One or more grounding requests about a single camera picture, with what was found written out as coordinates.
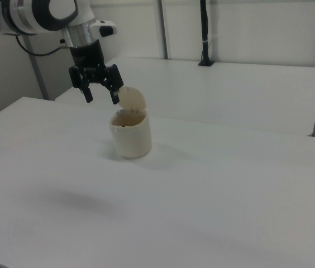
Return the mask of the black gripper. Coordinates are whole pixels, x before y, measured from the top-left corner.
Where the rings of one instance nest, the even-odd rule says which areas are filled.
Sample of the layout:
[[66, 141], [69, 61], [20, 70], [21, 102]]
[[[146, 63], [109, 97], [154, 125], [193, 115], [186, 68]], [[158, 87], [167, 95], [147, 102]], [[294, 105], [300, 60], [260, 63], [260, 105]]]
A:
[[119, 91], [124, 85], [116, 64], [105, 66], [104, 56], [99, 41], [88, 46], [70, 48], [74, 65], [69, 68], [71, 82], [79, 89], [87, 103], [93, 100], [90, 83], [101, 83], [108, 89], [113, 104], [118, 104]]

